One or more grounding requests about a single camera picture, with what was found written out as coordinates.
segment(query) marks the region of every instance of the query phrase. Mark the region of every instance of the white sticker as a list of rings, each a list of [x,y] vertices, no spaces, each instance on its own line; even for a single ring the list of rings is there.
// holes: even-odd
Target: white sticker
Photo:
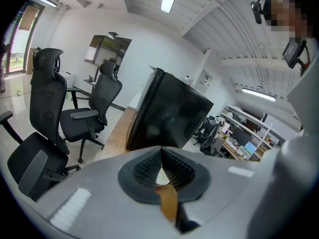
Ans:
[[[228,172],[234,173],[234,174],[237,174],[237,175],[240,175],[240,176],[244,176],[244,177],[247,177],[247,178],[251,178],[254,175],[253,171],[246,170],[246,169],[243,169],[243,168],[239,168],[239,167],[236,167],[236,166],[229,167],[228,168]]]

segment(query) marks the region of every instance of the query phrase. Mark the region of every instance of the computer monitor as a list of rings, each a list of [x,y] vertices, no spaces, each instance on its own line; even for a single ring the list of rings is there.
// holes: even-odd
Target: computer monitor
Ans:
[[[253,145],[251,142],[246,143],[246,145],[244,146],[244,149],[246,151],[248,151],[248,153],[250,155],[254,154],[255,151],[257,150],[257,147],[255,145]]]
[[[244,130],[242,130],[241,128],[236,128],[234,130],[234,132],[232,133],[231,137],[235,140],[237,140],[237,142],[241,145],[241,146],[245,146],[246,143],[248,143],[251,140],[251,135],[246,133]]]

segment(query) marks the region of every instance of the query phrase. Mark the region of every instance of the mesh chair back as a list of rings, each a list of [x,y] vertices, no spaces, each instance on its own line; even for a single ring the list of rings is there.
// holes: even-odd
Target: mesh chair back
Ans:
[[[40,50],[34,58],[30,122],[39,133],[68,154],[69,150],[58,134],[67,85],[65,79],[54,72],[55,60],[62,53],[59,49],[46,48]]]
[[[115,64],[104,62],[100,67],[101,75],[92,91],[89,106],[92,110],[97,110],[99,119],[107,126],[105,117],[106,110],[122,89],[122,83],[114,76]]]

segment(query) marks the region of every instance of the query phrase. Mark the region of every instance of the white corrugated ceiling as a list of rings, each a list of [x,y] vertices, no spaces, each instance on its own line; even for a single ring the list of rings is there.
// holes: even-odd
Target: white corrugated ceiling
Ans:
[[[76,0],[57,1],[70,9],[83,8]],[[288,68],[267,67],[267,61],[282,61],[289,34],[256,24],[250,7],[253,0],[175,0],[170,14],[160,10],[161,0],[85,1],[95,4],[96,8],[126,8],[130,13],[155,20],[184,35],[202,52],[211,48],[223,60],[237,59],[235,66],[225,67],[234,85],[260,89],[285,99],[299,79],[299,74]],[[312,42],[308,46],[313,57],[316,46]],[[240,59],[252,59],[253,63],[247,65]],[[260,66],[255,59],[268,60]]]

